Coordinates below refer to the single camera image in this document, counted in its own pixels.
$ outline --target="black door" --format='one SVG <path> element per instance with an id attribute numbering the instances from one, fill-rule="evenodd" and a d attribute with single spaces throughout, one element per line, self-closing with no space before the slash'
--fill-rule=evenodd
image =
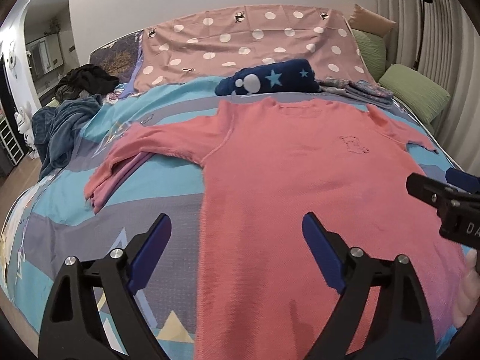
<path id="1" fill-rule="evenodd" d="M 0 101 L 5 116 L 7 117 L 8 124 L 15 135 L 15 138 L 18 141 L 18 144 L 22 148 L 24 153 L 28 152 L 28 147 L 23 138 L 23 134 L 18 132 L 17 121 L 15 120 L 15 112 L 17 112 L 17 106 L 15 104 L 14 98 L 11 95 L 10 85 L 8 84 L 7 72 L 5 61 L 2 57 L 0 58 Z"/>

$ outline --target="blue gripper pad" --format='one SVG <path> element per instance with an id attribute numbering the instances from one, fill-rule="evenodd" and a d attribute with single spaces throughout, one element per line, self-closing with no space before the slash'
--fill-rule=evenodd
<path id="1" fill-rule="evenodd" d="M 449 184 L 462 188 L 466 192 L 477 193 L 480 191 L 480 179 L 461 170 L 447 169 L 445 179 Z"/>
<path id="2" fill-rule="evenodd" d="M 338 258 L 315 219 L 309 214 L 303 217 L 302 232 L 328 287 L 334 288 L 341 294 L 346 286 L 343 279 L 342 261 Z"/>
<path id="3" fill-rule="evenodd" d="M 165 215 L 150 233 L 143 246 L 138 251 L 130 264 L 130 281 L 128 290 L 135 295 L 138 290 L 143 290 L 152 276 L 172 234 L 172 223 Z"/>

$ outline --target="shirt sleeve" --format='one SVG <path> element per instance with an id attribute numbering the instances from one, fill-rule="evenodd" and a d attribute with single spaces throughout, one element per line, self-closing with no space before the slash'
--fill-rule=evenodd
<path id="1" fill-rule="evenodd" d="M 85 198 L 112 175 L 114 166 L 140 152 L 183 158 L 200 166 L 230 135 L 235 104 L 221 100 L 214 116 L 197 116 L 181 123 L 144 127 L 134 123 L 117 140 L 95 170 L 83 192 Z"/>
<path id="2" fill-rule="evenodd" d="M 428 136 L 406 123 L 391 119 L 375 105 L 367 104 L 367 109 L 370 119 L 375 123 L 376 130 L 381 135 L 397 142 L 403 150 L 407 151 L 407 143 L 413 143 L 431 152 L 437 152 Z"/>

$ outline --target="bed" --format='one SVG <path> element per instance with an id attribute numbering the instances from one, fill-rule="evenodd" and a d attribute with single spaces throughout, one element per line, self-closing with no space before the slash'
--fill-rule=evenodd
<path id="1" fill-rule="evenodd" d="M 248 37 L 242 35 L 233 41 L 235 31 L 247 32 Z M 284 37 L 284 43 L 275 44 L 270 54 L 260 45 L 268 31 L 280 32 Z M 322 37 L 329 32 L 334 36 Z M 85 201 L 83 187 L 112 143 L 133 122 L 152 126 L 211 116 L 222 99 L 243 104 L 267 96 L 279 103 L 318 97 L 366 110 L 361 101 L 329 93 L 215 96 L 215 87 L 223 76 L 255 64 L 299 56 L 308 57 L 317 77 L 374 82 L 345 19 L 326 8 L 257 5 L 202 12 L 145 28 L 92 52 L 90 62 L 118 75 L 121 84 L 82 129 L 69 165 L 23 193 L 3 226 L 0 286 L 14 311 L 32 327 L 28 332 L 19 332 L 20 336 L 38 334 L 52 280 L 67 256 L 81 260 L 103 257 L 111 249 L 125 247 L 135 234 L 147 231 L 158 214 L 165 212 L 174 231 L 148 286 L 139 291 L 136 299 L 170 358 L 193 358 L 198 215 L 204 191 L 200 169 L 182 159 L 156 155 L 121 185 L 97 215 Z M 419 146 L 409 147 L 409 153 L 426 175 L 445 182 L 446 170 L 456 165 L 416 115 L 397 100 L 383 112 L 432 139 L 439 154 Z M 96 297 L 112 348 L 124 352 L 104 294 L 98 290 Z M 439 342 L 439 351 L 452 332 L 453 328 Z"/>

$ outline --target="black lamp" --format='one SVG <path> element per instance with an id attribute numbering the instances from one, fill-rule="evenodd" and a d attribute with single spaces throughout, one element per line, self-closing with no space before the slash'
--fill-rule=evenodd
<path id="1" fill-rule="evenodd" d="M 425 3 L 431 4 L 433 2 L 434 0 L 421 0 L 421 4 L 420 4 L 420 14 L 421 14 L 420 45 L 418 46 L 417 59 L 413 64 L 413 69 L 416 71 L 419 69 L 420 54 L 422 53 L 422 46 L 423 46 L 423 31 L 425 29 Z"/>

